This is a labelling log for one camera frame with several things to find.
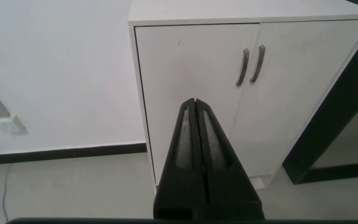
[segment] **gray tile floor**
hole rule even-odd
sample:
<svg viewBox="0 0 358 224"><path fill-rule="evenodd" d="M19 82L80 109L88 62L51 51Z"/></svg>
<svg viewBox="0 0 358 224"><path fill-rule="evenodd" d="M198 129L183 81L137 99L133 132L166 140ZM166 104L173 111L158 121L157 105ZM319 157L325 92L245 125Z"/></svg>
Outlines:
<svg viewBox="0 0 358 224"><path fill-rule="evenodd" d="M16 217L152 218L146 153L1 165ZM358 178L292 185L283 169L258 190L268 219L358 219ZM0 185L0 223L2 187Z"/></svg>

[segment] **wall socket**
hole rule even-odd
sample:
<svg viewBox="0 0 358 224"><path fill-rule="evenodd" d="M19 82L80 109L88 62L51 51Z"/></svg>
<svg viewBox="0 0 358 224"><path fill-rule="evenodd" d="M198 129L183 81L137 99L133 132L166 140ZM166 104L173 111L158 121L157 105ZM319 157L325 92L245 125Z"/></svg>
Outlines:
<svg viewBox="0 0 358 224"><path fill-rule="evenodd" d="M0 119L0 130L3 133L20 134L24 133L25 127L17 115L12 114L8 118Z"/></svg>

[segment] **black edge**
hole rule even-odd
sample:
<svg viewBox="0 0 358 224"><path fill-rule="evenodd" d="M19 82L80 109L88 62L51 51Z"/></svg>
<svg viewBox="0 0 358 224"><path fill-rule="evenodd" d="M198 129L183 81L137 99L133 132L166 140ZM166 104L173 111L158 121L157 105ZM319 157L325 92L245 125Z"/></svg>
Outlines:
<svg viewBox="0 0 358 224"><path fill-rule="evenodd" d="M0 164L91 156L111 156L138 152L147 152L146 143L2 154L0 155Z"/></svg>
<svg viewBox="0 0 358 224"><path fill-rule="evenodd" d="M348 1L358 4L358 0ZM311 180L313 182L327 180L328 176L331 179L344 178L339 174L340 169L347 171L348 166L338 167L337 177L330 173L331 169L312 171L311 168L357 112L358 51L283 162L284 169L294 184L311 182ZM315 175L317 172L321 175L321 179Z"/></svg>
<svg viewBox="0 0 358 224"><path fill-rule="evenodd" d="M300 184L354 177L358 177L358 164L311 169L302 178Z"/></svg>

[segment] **white cable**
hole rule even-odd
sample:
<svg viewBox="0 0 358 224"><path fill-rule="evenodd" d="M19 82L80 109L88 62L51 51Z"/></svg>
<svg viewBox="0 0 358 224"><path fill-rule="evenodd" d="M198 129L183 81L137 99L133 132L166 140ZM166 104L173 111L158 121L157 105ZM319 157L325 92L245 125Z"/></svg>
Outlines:
<svg viewBox="0 0 358 224"><path fill-rule="evenodd" d="M4 184L4 181L2 180L1 173L0 173L0 182L4 189L4 195L2 196L2 210L4 211L5 216L5 222L7 222L7 215L6 215L6 209L5 209L5 195L6 195L6 186Z"/></svg>

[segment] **cabinet handle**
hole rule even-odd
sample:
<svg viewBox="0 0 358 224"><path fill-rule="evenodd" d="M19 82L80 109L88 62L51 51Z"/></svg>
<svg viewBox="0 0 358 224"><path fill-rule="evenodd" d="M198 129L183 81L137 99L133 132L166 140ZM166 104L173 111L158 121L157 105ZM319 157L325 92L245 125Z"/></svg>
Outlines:
<svg viewBox="0 0 358 224"><path fill-rule="evenodd" d="M259 76L259 72L260 72L260 68L262 68L262 64L264 62L264 58L265 58L265 51L266 51L266 48L263 44L261 44L259 46L259 60L258 60L258 65L256 67L256 71L255 71L255 74L254 76L249 80L251 83L254 83L256 82L256 79L258 78Z"/></svg>
<svg viewBox="0 0 358 224"><path fill-rule="evenodd" d="M242 60L242 70L241 70L240 78L239 78L238 81L236 81L237 86L241 86L242 81L244 81L244 77L246 76L247 67L248 67L248 60L249 60L249 50L244 49L242 51L242 54L243 54L244 58Z"/></svg>

